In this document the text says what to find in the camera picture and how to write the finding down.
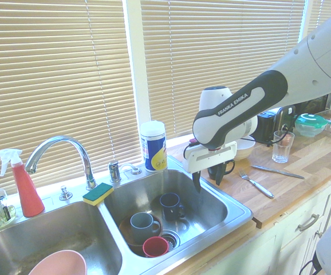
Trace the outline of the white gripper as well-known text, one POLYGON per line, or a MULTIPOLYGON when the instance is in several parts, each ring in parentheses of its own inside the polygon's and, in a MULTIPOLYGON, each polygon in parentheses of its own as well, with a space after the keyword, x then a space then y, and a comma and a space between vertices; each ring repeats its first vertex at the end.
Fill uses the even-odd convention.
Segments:
POLYGON ((203 145, 189 147, 182 162, 183 169, 187 173, 192 173, 195 190, 199 193, 201 170, 216 165, 215 183, 219 186, 226 172, 226 161, 234 159, 236 154, 237 142, 226 143, 216 151, 209 150, 203 145))

